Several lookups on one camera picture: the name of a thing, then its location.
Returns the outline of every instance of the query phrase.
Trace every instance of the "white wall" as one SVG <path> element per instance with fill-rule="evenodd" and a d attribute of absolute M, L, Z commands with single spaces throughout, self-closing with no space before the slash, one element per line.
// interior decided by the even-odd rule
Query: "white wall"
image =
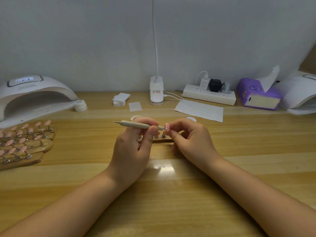
<path fill-rule="evenodd" d="M 207 70 L 234 85 L 297 69 L 316 40 L 316 0 L 156 0 L 159 75 Z M 0 0 L 0 80 L 39 74 L 76 91 L 148 90 L 151 0 Z"/>

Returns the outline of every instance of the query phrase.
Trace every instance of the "power strip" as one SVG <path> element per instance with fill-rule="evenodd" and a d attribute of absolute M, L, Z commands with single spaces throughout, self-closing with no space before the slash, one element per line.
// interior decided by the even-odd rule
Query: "power strip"
<path fill-rule="evenodd" d="M 198 100 L 206 100 L 225 105 L 234 105 L 236 102 L 235 92 L 230 94 L 223 94 L 221 92 L 203 91 L 199 89 L 199 86 L 186 85 L 183 90 L 183 97 L 193 98 Z"/>

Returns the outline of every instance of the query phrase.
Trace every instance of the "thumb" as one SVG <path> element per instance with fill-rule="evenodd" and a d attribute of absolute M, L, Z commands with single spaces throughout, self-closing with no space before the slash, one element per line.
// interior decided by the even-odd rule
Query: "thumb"
<path fill-rule="evenodd" d="M 187 139 L 185 139 L 179 132 L 174 130 L 168 131 L 167 135 L 173 139 L 178 147 L 181 147 L 187 141 Z"/>
<path fill-rule="evenodd" d="M 154 135 L 156 134 L 158 130 L 157 126 L 152 125 L 151 127 L 148 128 L 148 130 L 145 132 L 141 144 L 140 144 L 140 148 L 139 148 L 139 152 L 141 152 L 144 155 L 150 155 L 150 149 L 151 149 L 151 145 L 153 143 L 153 138 Z"/>

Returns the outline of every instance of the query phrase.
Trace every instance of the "hand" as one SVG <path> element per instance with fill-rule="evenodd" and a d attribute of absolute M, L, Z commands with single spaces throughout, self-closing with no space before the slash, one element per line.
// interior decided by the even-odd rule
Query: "hand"
<path fill-rule="evenodd" d="M 182 154 L 205 172 L 210 162 L 221 158 L 216 151 L 207 128 L 189 119 L 178 119 L 168 124 L 166 135 L 174 140 L 172 150 L 179 149 Z"/>
<path fill-rule="evenodd" d="M 137 117 L 133 122 L 152 125 L 147 130 L 127 127 L 116 138 L 113 156 L 105 173 L 116 183 L 129 187 L 147 166 L 153 137 L 159 135 L 159 123 L 151 118 Z M 141 144 L 138 137 L 143 135 Z"/>

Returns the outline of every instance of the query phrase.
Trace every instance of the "forearm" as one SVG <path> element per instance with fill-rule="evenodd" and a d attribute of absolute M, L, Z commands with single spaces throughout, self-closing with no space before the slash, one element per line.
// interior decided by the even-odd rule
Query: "forearm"
<path fill-rule="evenodd" d="M 105 172 L 0 234 L 21 237 L 83 236 L 123 191 Z"/>
<path fill-rule="evenodd" d="M 316 236 L 316 210 L 218 158 L 206 171 L 270 237 Z"/>

